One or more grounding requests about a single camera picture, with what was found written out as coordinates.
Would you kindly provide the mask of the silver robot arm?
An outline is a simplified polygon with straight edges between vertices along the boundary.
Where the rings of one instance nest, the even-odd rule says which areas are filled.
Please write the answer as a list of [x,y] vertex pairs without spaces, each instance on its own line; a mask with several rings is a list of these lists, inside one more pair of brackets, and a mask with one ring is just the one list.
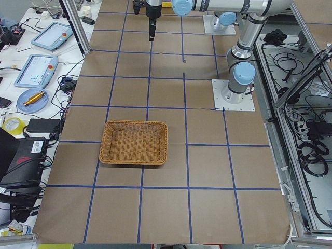
[[214,12],[213,28],[218,31],[224,27],[233,25],[236,22],[236,18],[237,16],[234,12]]
[[247,14],[244,28],[237,44],[227,54],[230,78],[221,95],[230,104],[239,104],[248,86],[253,83],[256,70],[248,59],[252,55],[255,42],[270,16],[277,15],[290,7],[292,1],[171,1],[178,16],[186,16],[191,11],[234,12]]

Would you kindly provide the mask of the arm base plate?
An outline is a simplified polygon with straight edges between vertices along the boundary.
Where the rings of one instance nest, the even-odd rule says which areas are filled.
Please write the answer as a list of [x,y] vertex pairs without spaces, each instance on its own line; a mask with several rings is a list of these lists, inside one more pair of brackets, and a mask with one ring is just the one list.
[[216,15],[203,15],[204,31],[206,35],[236,36],[234,23],[236,14],[224,12]]
[[212,80],[214,108],[218,111],[254,112],[252,92],[248,86],[244,93],[233,93],[228,88],[229,80]]

